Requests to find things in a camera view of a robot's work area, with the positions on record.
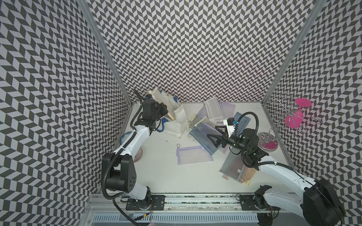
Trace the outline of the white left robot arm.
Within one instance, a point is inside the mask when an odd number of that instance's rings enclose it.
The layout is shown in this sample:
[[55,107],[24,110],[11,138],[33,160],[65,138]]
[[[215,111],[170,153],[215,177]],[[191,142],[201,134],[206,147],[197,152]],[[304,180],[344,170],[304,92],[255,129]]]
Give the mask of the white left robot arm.
[[106,199],[127,196],[136,201],[140,209],[151,207],[150,188],[137,182],[134,158],[156,128],[156,122],[166,114],[168,110],[164,103],[150,96],[140,100],[140,107],[130,123],[131,135],[118,149],[102,157],[101,190]]

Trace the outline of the yellow trim mesh pouch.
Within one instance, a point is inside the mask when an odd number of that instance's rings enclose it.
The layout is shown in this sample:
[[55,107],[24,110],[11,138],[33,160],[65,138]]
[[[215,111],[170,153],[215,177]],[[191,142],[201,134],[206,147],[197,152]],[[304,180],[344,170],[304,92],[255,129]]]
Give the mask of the yellow trim mesh pouch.
[[163,93],[161,93],[157,88],[154,88],[153,90],[149,90],[149,94],[158,102],[158,103],[163,103],[168,110],[168,117],[171,120],[175,120],[176,119],[176,115],[175,115],[175,109],[177,109],[178,107],[173,104],[173,98],[169,98],[168,95],[164,95]]

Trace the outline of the white canvas bag blue handles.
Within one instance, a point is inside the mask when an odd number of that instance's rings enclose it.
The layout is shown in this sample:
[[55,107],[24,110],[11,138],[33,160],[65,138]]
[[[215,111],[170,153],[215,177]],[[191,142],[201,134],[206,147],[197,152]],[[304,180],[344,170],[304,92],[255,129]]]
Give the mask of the white canvas bag blue handles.
[[161,122],[161,132],[181,138],[189,122],[183,104],[176,96],[157,88],[149,90],[148,94],[158,103],[163,103],[167,107],[168,113],[164,116],[165,120],[163,119]]

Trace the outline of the blue mesh pouch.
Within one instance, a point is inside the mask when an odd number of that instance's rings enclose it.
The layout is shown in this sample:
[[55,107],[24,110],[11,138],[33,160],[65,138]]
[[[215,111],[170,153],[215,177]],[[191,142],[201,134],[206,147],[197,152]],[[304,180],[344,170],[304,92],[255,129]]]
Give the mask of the blue mesh pouch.
[[213,155],[218,148],[221,147],[219,145],[216,147],[212,140],[210,140],[207,135],[219,135],[222,134],[218,132],[214,127],[210,126],[209,124],[198,124],[195,128],[193,128],[190,132],[190,135],[194,137],[211,155]]

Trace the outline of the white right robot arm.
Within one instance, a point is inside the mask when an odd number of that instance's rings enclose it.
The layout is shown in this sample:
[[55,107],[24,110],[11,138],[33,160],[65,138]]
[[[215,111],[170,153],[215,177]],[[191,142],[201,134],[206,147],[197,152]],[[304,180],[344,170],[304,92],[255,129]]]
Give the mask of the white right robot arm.
[[285,193],[274,190],[272,186],[261,186],[254,193],[256,208],[278,207],[304,218],[311,226],[335,226],[343,222],[344,206],[329,181],[304,176],[275,160],[258,147],[255,129],[245,129],[241,135],[229,135],[225,126],[218,126],[217,130],[219,135],[207,135],[214,146],[230,145],[239,151],[246,167],[271,176],[293,191]]

